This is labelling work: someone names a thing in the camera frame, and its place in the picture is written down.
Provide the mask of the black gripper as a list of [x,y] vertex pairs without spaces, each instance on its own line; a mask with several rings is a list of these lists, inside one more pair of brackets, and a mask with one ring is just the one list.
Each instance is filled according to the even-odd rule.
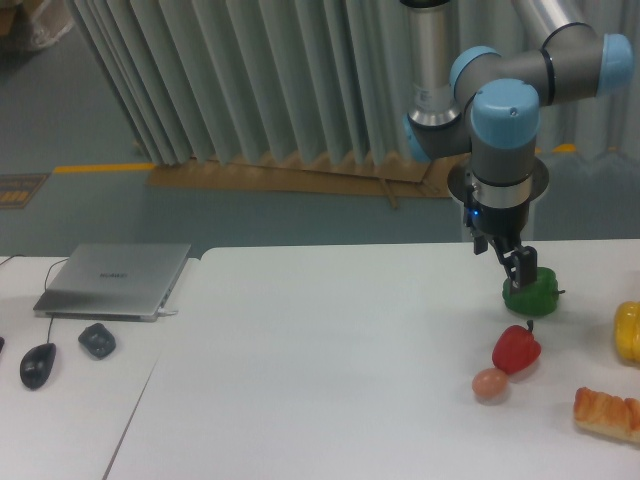
[[537,280],[537,251],[521,246],[521,232],[528,220],[529,201],[509,208],[496,208],[475,198],[478,190],[465,188],[464,225],[469,229],[475,254],[482,254],[492,245],[504,268],[509,290],[527,287]]

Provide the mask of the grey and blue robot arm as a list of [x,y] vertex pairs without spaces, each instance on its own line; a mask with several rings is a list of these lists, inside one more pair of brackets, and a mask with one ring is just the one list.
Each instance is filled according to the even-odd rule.
[[414,106],[404,126],[414,157],[467,154],[451,170],[476,253],[496,252],[512,291],[537,279],[537,253],[521,242],[530,203],[548,186],[535,153],[543,107],[608,95],[632,79],[633,48],[599,35],[571,1],[517,1],[535,46],[505,57],[476,46],[458,52],[448,1],[407,1]]

